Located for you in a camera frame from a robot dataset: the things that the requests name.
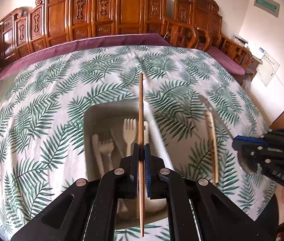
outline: pink cushion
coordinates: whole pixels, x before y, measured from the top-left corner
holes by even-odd
[[[220,63],[222,67],[226,69],[229,73],[237,75],[244,75],[246,73],[239,64],[232,61],[218,48],[211,46],[208,49],[207,53],[210,54],[218,63]]]

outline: white electrical box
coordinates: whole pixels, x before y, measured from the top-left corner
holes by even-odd
[[[257,67],[257,76],[261,79],[263,84],[267,86],[278,70],[280,64],[267,52],[265,52],[262,58],[262,63],[263,64],[259,64]]]

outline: fork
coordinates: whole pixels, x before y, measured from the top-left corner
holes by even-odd
[[[114,150],[113,139],[109,130],[102,132],[101,137],[103,141],[99,142],[99,151],[103,154],[103,156],[107,157],[109,171],[111,171],[114,169],[111,158],[112,151]],[[124,213],[128,212],[128,209],[123,199],[118,200],[117,211]]]
[[[135,137],[136,137],[136,119],[126,118],[123,123],[123,138],[125,143],[127,144],[126,147],[127,157],[132,155],[131,144],[134,142]]]

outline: black trousers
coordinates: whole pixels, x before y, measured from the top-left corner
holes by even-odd
[[[269,203],[256,219],[256,221],[271,237],[276,240],[279,224],[279,209],[276,195],[273,195]]]

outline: wooden armrest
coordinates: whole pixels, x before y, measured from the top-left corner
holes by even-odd
[[[191,24],[163,17],[161,35],[175,47],[197,48],[199,32]]]
[[[243,69],[252,60],[252,54],[248,49],[232,41],[230,38],[226,37],[222,33],[220,34],[217,48],[223,53],[225,53],[234,62],[239,64]]]
[[[204,37],[205,37],[205,43],[204,43],[204,46],[202,48],[202,51],[204,52],[207,52],[208,49],[211,47],[212,45],[212,35],[205,29],[202,29],[202,28],[199,28],[197,27],[196,28],[198,31],[199,31],[199,35],[202,36],[201,34],[203,33],[204,34]]]

